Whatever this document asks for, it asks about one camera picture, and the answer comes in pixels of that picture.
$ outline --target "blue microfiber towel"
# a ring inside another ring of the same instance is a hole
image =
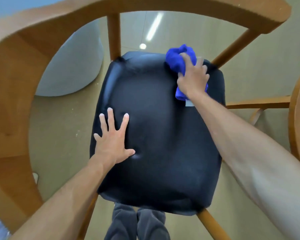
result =
[[[179,48],[171,48],[168,50],[166,54],[166,62],[168,63],[170,69],[174,72],[181,72],[183,75],[185,75],[186,65],[182,56],[180,56],[180,53],[187,53],[188,56],[190,56],[193,65],[197,63],[197,57],[193,49],[191,47],[187,47],[186,44],[181,45]],[[188,99],[187,96],[180,91],[179,87],[176,89],[176,99],[182,101]]]

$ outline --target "black leather seat cushion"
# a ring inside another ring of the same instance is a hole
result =
[[[223,74],[208,61],[207,93],[225,104]],[[113,61],[104,79],[93,122],[90,156],[102,135],[99,114],[114,111],[116,129],[130,115],[125,147],[136,154],[116,164],[98,193],[107,200],[193,215],[211,204],[221,157],[195,107],[175,98],[177,74],[164,54],[132,51]]]

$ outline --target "forearm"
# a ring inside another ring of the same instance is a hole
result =
[[[93,156],[11,240],[76,239],[92,197],[112,166],[109,161]]]
[[[191,101],[238,183],[287,236],[300,239],[300,163],[204,93]]]

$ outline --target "wooden chair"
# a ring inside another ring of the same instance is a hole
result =
[[[291,14],[284,0],[63,0],[0,19],[0,220],[13,233],[43,203],[29,160],[29,115],[36,87],[60,46],[83,25],[107,16],[111,60],[121,56],[120,13],[189,12],[247,30],[212,63],[218,68]],[[94,208],[92,202],[80,238]],[[230,239],[207,210],[198,218],[216,240]]]
[[[290,96],[269,97],[227,103],[228,109],[256,109],[250,117],[255,125],[261,113],[266,109],[289,109],[288,135],[293,156],[300,161],[300,77]]]

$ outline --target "white tag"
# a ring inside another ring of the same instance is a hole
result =
[[[193,105],[193,103],[190,100],[186,100],[185,101],[185,106],[186,107],[193,107],[194,105]]]

